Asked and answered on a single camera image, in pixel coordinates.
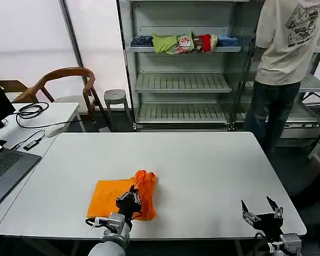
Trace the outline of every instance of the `gray stool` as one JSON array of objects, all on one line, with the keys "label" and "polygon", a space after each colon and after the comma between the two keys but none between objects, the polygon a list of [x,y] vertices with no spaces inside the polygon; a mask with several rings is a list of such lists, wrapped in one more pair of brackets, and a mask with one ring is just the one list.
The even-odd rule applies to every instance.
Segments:
[{"label": "gray stool", "polygon": [[111,115],[110,105],[116,105],[116,104],[123,104],[124,105],[124,110],[126,111],[127,117],[130,120],[131,124],[133,124],[133,120],[130,115],[129,107],[128,107],[128,103],[127,103],[126,92],[124,90],[115,89],[115,90],[106,91],[104,94],[104,100],[107,105],[107,112],[108,112],[108,116],[109,116],[110,123],[111,123],[112,127],[115,125],[113,125],[113,118]]}]

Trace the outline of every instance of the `robotic hand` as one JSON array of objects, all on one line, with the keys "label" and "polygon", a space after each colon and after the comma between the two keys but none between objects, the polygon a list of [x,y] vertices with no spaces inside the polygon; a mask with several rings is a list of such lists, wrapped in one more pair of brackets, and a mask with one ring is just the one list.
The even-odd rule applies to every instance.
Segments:
[{"label": "robotic hand", "polygon": [[131,186],[129,191],[116,199],[118,213],[111,213],[108,218],[87,219],[92,227],[106,227],[103,238],[89,253],[89,256],[125,256],[125,249],[130,239],[134,212],[141,213],[139,191]]},{"label": "robotic hand", "polygon": [[267,200],[274,213],[259,215],[249,212],[242,200],[243,219],[254,229],[264,232],[269,240],[261,251],[266,251],[273,255],[300,255],[302,242],[299,236],[297,234],[284,234],[281,230],[283,208],[278,207],[275,201],[269,197],[267,197]]}]

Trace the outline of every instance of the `orange cloth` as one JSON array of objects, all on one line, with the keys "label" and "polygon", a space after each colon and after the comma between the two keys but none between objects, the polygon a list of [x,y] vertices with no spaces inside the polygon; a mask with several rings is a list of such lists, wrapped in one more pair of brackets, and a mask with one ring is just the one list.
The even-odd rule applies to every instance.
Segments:
[{"label": "orange cloth", "polygon": [[137,220],[152,220],[156,217],[153,206],[153,194],[156,177],[152,172],[138,171],[135,177],[127,180],[99,180],[91,198],[87,211],[88,218],[108,217],[112,212],[118,212],[116,198],[123,195],[132,185],[139,190],[142,202],[141,216],[134,213]]}]

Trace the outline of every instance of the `small white table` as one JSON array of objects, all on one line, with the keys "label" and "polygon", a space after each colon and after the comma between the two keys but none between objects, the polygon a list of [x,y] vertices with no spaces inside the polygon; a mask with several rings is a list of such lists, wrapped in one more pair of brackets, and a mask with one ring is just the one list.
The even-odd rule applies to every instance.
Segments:
[{"label": "small white table", "polygon": [[[18,110],[22,106],[25,106],[27,104],[17,103],[13,105],[15,109]],[[25,126],[39,126],[58,122],[72,121],[75,118],[75,116],[78,115],[77,109],[78,103],[51,103],[49,109],[43,112],[40,116],[29,120],[21,120],[21,124]],[[42,130],[30,130],[20,128],[16,124],[15,115],[8,116],[6,119],[8,120],[7,126],[0,129],[0,139],[7,141],[7,143],[4,145],[5,148],[12,148],[18,142],[26,140],[30,135],[32,135],[36,131]],[[69,124],[64,124],[63,129],[66,130],[68,126]],[[31,138],[29,141],[31,141],[32,139],[40,138],[40,136],[42,135],[43,133],[39,133],[35,137]],[[44,156],[46,151],[49,149],[50,145],[54,142],[55,139],[56,137],[44,137],[40,141],[40,143],[36,147],[28,151],[28,153]],[[22,147],[18,151],[26,152]],[[5,214],[11,207],[12,203],[14,202],[17,195],[19,194],[19,192],[21,191],[21,189],[23,188],[23,186],[25,185],[25,183],[27,182],[34,170],[35,168],[31,170],[0,203],[0,222],[4,218]]]},{"label": "small white table", "polygon": [[250,238],[241,200],[255,214],[284,208],[283,232],[306,228],[251,133],[64,133],[0,224],[0,235],[100,239],[85,224],[98,180],[153,171],[157,218],[134,221],[132,239]]}]

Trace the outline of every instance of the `graphic print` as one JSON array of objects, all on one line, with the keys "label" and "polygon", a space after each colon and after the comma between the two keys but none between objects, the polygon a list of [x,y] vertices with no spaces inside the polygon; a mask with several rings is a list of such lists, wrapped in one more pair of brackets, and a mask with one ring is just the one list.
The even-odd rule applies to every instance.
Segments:
[{"label": "graphic print", "polygon": [[288,47],[303,44],[313,37],[319,15],[320,3],[308,8],[298,4],[286,23],[286,28],[290,30]]}]

